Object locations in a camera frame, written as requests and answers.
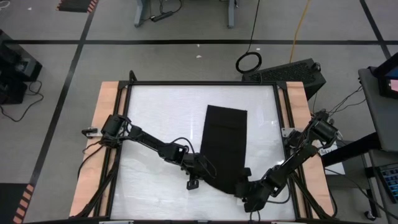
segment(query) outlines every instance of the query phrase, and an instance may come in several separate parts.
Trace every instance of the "black cloth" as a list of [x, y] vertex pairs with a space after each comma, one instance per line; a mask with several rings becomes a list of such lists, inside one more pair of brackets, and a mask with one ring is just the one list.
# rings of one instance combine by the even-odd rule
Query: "black cloth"
[[215, 166], [216, 178], [208, 176], [204, 180], [227, 194], [235, 193], [244, 168], [247, 119], [247, 111], [207, 107], [200, 153]]
[[66, 12], [91, 12], [95, 4], [94, 0], [63, 0], [57, 8], [59, 11]]

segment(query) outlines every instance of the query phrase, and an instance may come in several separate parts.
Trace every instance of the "yellow cable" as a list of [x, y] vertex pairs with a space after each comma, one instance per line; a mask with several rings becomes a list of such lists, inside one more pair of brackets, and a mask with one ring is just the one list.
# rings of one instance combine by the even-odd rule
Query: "yellow cable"
[[308, 6], [310, 5], [310, 2], [311, 2], [311, 0], [307, 0], [307, 3], [306, 3], [306, 5], [305, 5], [305, 9], [304, 9], [304, 11], [303, 11], [303, 15], [301, 16], [300, 22], [298, 23], [298, 26], [297, 26], [297, 29], [296, 29], [296, 33], [294, 34], [293, 46], [292, 46], [292, 51], [291, 51], [291, 53], [290, 53], [290, 60], [289, 60], [289, 63], [292, 63], [293, 53], [294, 53], [294, 47], [295, 47], [296, 39], [297, 39], [297, 34], [299, 33], [299, 30], [300, 30], [300, 27], [301, 27], [301, 23], [303, 22], [304, 17], [305, 17], [305, 15], [306, 15], [306, 13], [307, 13]]

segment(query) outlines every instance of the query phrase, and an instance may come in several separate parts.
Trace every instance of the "desk leg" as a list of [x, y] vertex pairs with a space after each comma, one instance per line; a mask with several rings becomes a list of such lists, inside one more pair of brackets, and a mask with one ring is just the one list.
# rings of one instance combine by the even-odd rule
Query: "desk leg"
[[235, 26], [235, 0], [229, 0], [228, 5], [228, 28], [233, 28]]
[[327, 167], [352, 157], [367, 153], [370, 149], [381, 149], [379, 136], [372, 133], [346, 146], [338, 148], [322, 156], [323, 166]]
[[[373, 200], [376, 200], [375, 198], [376, 198], [376, 196], [375, 196], [375, 194], [373, 193], [373, 191], [371, 190], [371, 189], [366, 189], [366, 194], [368, 195], [368, 197], [369, 198], [371, 198], [371, 199], [373, 199]], [[380, 217], [380, 212], [379, 212], [379, 208], [377, 208], [376, 206], [375, 206], [375, 204], [373, 203], [373, 202], [371, 202], [371, 201], [369, 201], [369, 204], [370, 204], [370, 206], [371, 206], [371, 212], [372, 212], [372, 215], [374, 216], [374, 217]]]
[[136, 18], [134, 19], [134, 26], [139, 27], [141, 26], [141, 19], [142, 14], [145, 8], [147, 0], [137, 0], [137, 11], [136, 11]]

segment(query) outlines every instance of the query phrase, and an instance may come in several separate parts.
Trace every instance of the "black fabric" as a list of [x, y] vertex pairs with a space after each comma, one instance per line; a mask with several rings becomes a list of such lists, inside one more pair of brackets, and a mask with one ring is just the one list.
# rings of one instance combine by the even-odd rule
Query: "black fabric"
[[59, 11], [87, 12], [92, 0], [63, 0], [58, 5]]
[[244, 168], [247, 119], [247, 111], [207, 107], [200, 153], [215, 166], [217, 175], [204, 180], [227, 194], [235, 193]]
[[0, 184], [0, 220], [12, 223], [27, 184]]

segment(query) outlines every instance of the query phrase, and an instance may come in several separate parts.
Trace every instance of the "cable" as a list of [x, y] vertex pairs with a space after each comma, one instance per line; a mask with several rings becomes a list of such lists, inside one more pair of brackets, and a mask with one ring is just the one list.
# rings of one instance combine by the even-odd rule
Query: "cable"
[[11, 4], [11, 2], [10, 2], [10, 1], [8, 1], [8, 0], [5, 0], [5, 1], [0, 1], [0, 4], [1, 4], [2, 2], [6, 2], [6, 3], [5, 3], [5, 5], [3, 5], [3, 6], [0, 6], [0, 11], [1, 11], [2, 9], [5, 9], [5, 8], [7, 8], [7, 7], [8, 7], [8, 6], [10, 6], [10, 4]]
[[149, 5], [149, 17], [147, 19], [141, 19], [142, 22], [148, 21], [149, 19], [152, 18], [152, 16], [154, 16], [152, 14], [152, 0], [149, 0], [148, 5]]
[[[257, 71], [257, 70], [261, 67], [261, 64], [262, 64], [262, 57], [261, 57], [261, 54], [259, 54], [258, 52], [249, 52], [250, 47], [251, 47], [251, 42], [253, 41], [254, 30], [255, 30], [255, 28], [256, 28], [256, 22], [257, 22], [257, 15], [258, 15], [258, 12], [259, 12], [259, 6], [260, 6], [260, 0], [258, 0], [258, 2], [257, 2], [256, 16], [254, 17], [254, 24], [253, 24], [253, 29], [252, 29], [252, 31], [251, 31], [251, 37], [250, 37], [250, 43], [249, 43], [248, 50], [246, 51], [245, 54], [243, 54], [242, 56], [240, 56], [240, 58], [238, 58], [238, 60], [237, 60], [236, 63], [235, 63], [235, 68], [236, 68], [236, 70], [237, 70], [239, 73], [242, 73], [242, 74], [246, 74], [246, 73], [249, 73], [249, 72], [255, 72], [255, 71]], [[243, 58], [245, 58], [246, 56], [248, 56], [248, 55], [255, 55], [255, 56], [257, 56], [257, 58], [259, 59], [259, 61], [258, 61], [257, 65], [256, 65], [254, 68], [249, 69], [249, 70], [241, 70], [241, 69], [239, 68], [239, 64], [241, 63], [241, 60], [242, 60]]]
[[343, 110], [345, 110], [345, 109], [346, 109], [347, 107], [349, 107], [349, 106], [360, 105], [361, 103], [363, 103], [363, 102], [365, 102], [365, 101], [366, 101], [366, 99], [364, 99], [363, 101], [361, 101], [361, 102], [359, 102], [359, 103], [354, 103], [354, 104], [347, 105], [347, 106], [345, 106], [343, 109], [338, 110], [338, 111], [335, 111], [333, 114], [338, 113], [338, 112], [340, 112], [340, 111], [343, 111]]
[[333, 109], [331, 109], [329, 112], [327, 112], [330, 116], [333, 116], [336, 111], [343, 106], [343, 104], [348, 100], [348, 98], [350, 98], [352, 95], [354, 95], [355, 93], [358, 93], [360, 91], [362, 91], [363, 88], [362, 86], [358, 87], [357, 90], [355, 90], [354, 92], [352, 92], [350, 95], [348, 95], [346, 98], [344, 98], [340, 103], [338, 103]]
[[189, 146], [191, 147], [192, 153], [195, 154], [195, 150], [193, 149], [192, 143], [191, 143], [187, 138], [185, 138], [185, 137], [179, 137], [179, 138], [177, 138], [177, 139], [174, 139], [172, 142], [170, 142], [170, 143], [168, 143], [168, 144], [173, 144], [173, 143], [175, 143], [176, 141], [181, 140], [181, 139], [186, 140], [186, 142], [189, 143]]
[[331, 217], [335, 218], [336, 215], [337, 215], [337, 212], [338, 212], [337, 203], [336, 203], [336, 200], [335, 200], [333, 194], [331, 194], [330, 189], [328, 189], [328, 190], [329, 190], [329, 194], [330, 194], [330, 197], [331, 197], [331, 201], [333, 202], [333, 206], [335, 207], [335, 212], [333, 213], [333, 215]]
[[100, 143], [101, 140], [99, 140], [98, 142], [94, 142], [93, 144], [88, 145], [85, 149], [82, 150], [82, 153], [86, 153], [86, 150], [89, 149], [91, 146], [94, 146], [98, 143]]
[[[191, 143], [187, 138], [185, 138], [185, 137], [179, 137], [179, 138], [177, 138], [177, 139], [174, 139], [172, 142], [168, 143], [168, 145], [169, 145], [169, 144], [173, 144], [173, 143], [175, 143], [176, 141], [181, 140], [181, 139], [186, 140], [186, 142], [188, 142], [189, 146], [191, 147], [192, 153], [195, 154], [195, 150], [193, 149], [192, 143]], [[207, 174], [208, 174], [211, 178], [215, 179], [216, 176], [217, 176], [217, 169], [216, 169], [216, 167], [206, 158], [206, 156], [203, 156], [203, 158], [205, 158], [206, 161], [213, 167], [214, 175], [212, 175], [212, 174], [210, 173], [210, 171], [206, 168], [206, 166], [205, 166], [200, 160], [198, 160], [198, 162], [199, 162], [200, 165], [204, 168], [204, 170], [207, 172]]]
[[396, 220], [398, 220], [398, 216], [394, 215], [393, 213], [389, 212], [387, 209], [385, 209], [384, 207], [382, 207], [381, 205], [379, 205], [376, 201], [373, 200], [373, 198], [370, 198], [359, 186], [359, 184], [357, 184], [355, 181], [351, 180], [350, 178], [348, 178], [347, 176], [340, 174], [339, 172], [335, 172], [333, 170], [330, 169], [326, 169], [325, 170], [338, 174], [344, 178], [346, 178], [347, 180], [349, 180], [351, 183], [353, 183], [355, 186], [357, 186], [358, 190], [366, 197], [368, 198], [369, 201], [371, 201], [373, 204], [375, 204], [375, 206], [379, 207], [383, 212], [385, 212], [387, 215], [391, 216], [392, 218], [395, 218]]
[[[159, 0], [159, 4], [160, 4], [159, 11], [160, 11], [160, 14], [165, 14], [165, 12], [163, 12], [163, 1], [164, 0]], [[173, 13], [178, 12], [182, 8], [182, 0], [179, 0], [179, 1], [180, 1], [180, 7], [176, 11], [172, 11]]]
[[307, 0], [307, 3], [306, 3], [306, 5], [305, 5], [304, 11], [303, 11], [303, 14], [301, 15], [300, 22], [298, 22], [298, 26], [297, 26], [296, 32], [295, 32], [295, 34], [294, 34], [294, 40], [293, 40], [292, 51], [290, 52], [289, 63], [292, 63], [293, 54], [294, 54], [294, 48], [295, 48], [296, 40], [297, 40], [297, 34], [299, 33], [299, 30], [300, 30], [300, 27], [301, 27], [301, 23], [303, 22], [304, 17], [305, 17], [305, 15], [306, 15], [306, 13], [307, 13], [308, 6], [310, 5], [310, 2], [311, 2], [311, 0]]
[[288, 193], [289, 193], [286, 200], [284, 200], [283, 202], [274, 202], [274, 201], [268, 200], [267, 203], [275, 203], [275, 204], [280, 204], [280, 205], [287, 203], [290, 200], [291, 194], [290, 194], [289, 185], [288, 184], [286, 184], [286, 185], [287, 185], [287, 190], [288, 190]]
[[[252, 223], [252, 222], [253, 222], [253, 219], [252, 219], [251, 217], [252, 217], [253, 211], [254, 211], [255, 207], [257, 206], [257, 204], [258, 204], [258, 203], [256, 203], [256, 204], [253, 206], [253, 208], [251, 209], [251, 211], [250, 211], [249, 223]], [[259, 215], [259, 223], [260, 223], [260, 221], [261, 221], [261, 216], [260, 216], [260, 211], [259, 211], [259, 210], [257, 210], [257, 214]]]
[[[87, 150], [88, 148], [90, 148], [91, 146], [94, 146], [95, 144], [91, 144], [89, 145], [85, 150]], [[99, 152], [104, 146], [100, 146], [99, 148], [97, 148], [97, 150], [95, 150], [93, 153], [91, 153], [81, 164], [79, 167], [79, 170], [77, 171], [77, 179], [79, 179], [79, 175], [80, 175], [80, 170], [83, 167], [83, 165], [85, 164], [85, 162], [91, 158], [92, 156], [94, 156], [97, 152]]]
[[[36, 82], [40, 83], [40, 86], [39, 86], [39, 88], [38, 88], [37, 91], [33, 91], [31, 87], [32, 87], [32, 84], [33, 84], [33, 83], [36, 83]], [[4, 108], [0, 105], [1, 113], [2, 113], [4, 116], [6, 116], [7, 118], [9, 118], [11, 121], [15, 122], [15, 123], [16, 123], [16, 122], [20, 122], [22, 119], [24, 119], [24, 116], [26, 115], [27, 111], [30, 109], [31, 106], [35, 105], [36, 103], [38, 103], [38, 102], [40, 102], [40, 101], [42, 101], [42, 100], [44, 99], [44, 95], [40, 93], [40, 90], [41, 90], [41, 88], [42, 88], [42, 85], [43, 85], [43, 83], [40, 82], [40, 81], [38, 81], [38, 80], [35, 81], [35, 82], [31, 82], [31, 83], [29, 84], [29, 91], [31, 91], [33, 94], [28, 94], [28, 93], [26, 93], [26, 95], [28, 95], [28, 96], [39, 95], [39, 96], [41, 96], [41, 97], [40, 97], [40, 99], [38, 99], [37, 101], [31, 103], [31, 104], [26, 108], [26, 110], [25, 110], [25, 112], [22, 114], [21, 118], [15, 119], [15, 118], [9, 116], [7, 113], [4, 112]]]
[[337, 145], [337, 141], [340, 143], [343, 143], [345, 146], [347, 145], [345, 142], [343, 142], [343, 140], [336, 140], [336, 145]]

